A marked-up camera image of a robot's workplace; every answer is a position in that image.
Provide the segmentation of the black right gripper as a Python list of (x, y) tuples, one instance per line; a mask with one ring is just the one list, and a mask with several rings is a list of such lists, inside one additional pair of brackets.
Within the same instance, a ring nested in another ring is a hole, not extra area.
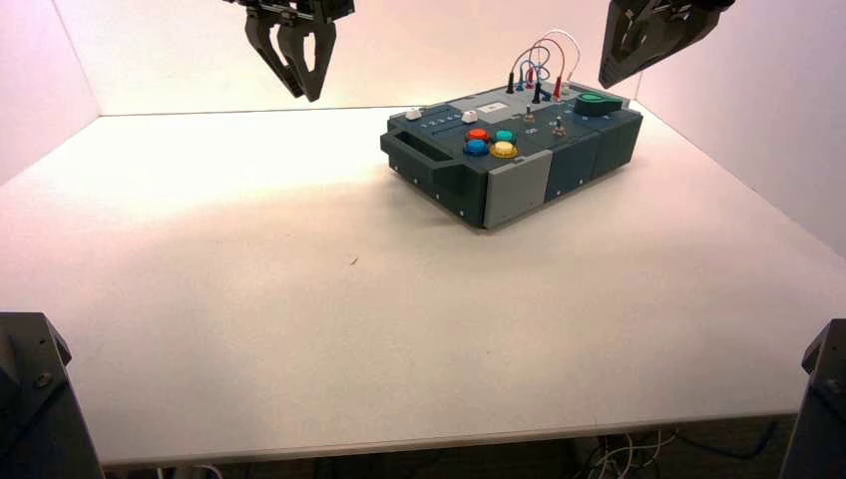
[(599, 82), (610, 87), (702, 40), (734, 0), (611, 1)]

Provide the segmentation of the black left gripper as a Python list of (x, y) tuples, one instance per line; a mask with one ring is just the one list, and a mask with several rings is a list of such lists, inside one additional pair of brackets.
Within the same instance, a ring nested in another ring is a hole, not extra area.
[[(336, 40), (333, 22), (355, 12), (353, 0), (227, 0), (247, 9), (244, 31), (248, 43), (276, 78), (294, 97), (309, 102), (320, 98)], [(297, 18), (292, 25), (280, 25), (277, 44), (283, 62), (270, 40), (278, 24), (273, 14)], [(313, 63), (306, 61), (305, 39), (313, 37)]]

